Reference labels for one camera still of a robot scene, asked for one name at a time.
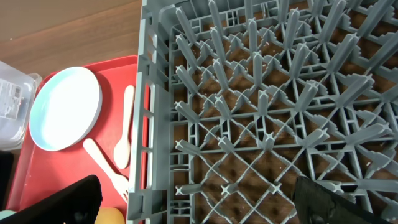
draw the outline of clear plastic container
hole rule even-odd
[[[36,73],[26,75],[0,62],[0,150],[21,147],[41,81],[42,77]]]

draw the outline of wooden table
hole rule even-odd
[[[46,77],[71,66],[137,54],[141,1],[0,42],[0,61]]]

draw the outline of gray plastic rack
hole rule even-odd
[[[297,222],[290,194],[299,175],[370,212],[378,201],[377,215],[395,220],[397,7],[395,0],[143,0],[127,223]],[[139,188],[143,151],[146,189]],[[265,166],[279,171],[270,178],[259,171]],[[234,216],[227,210],[237,200]]]

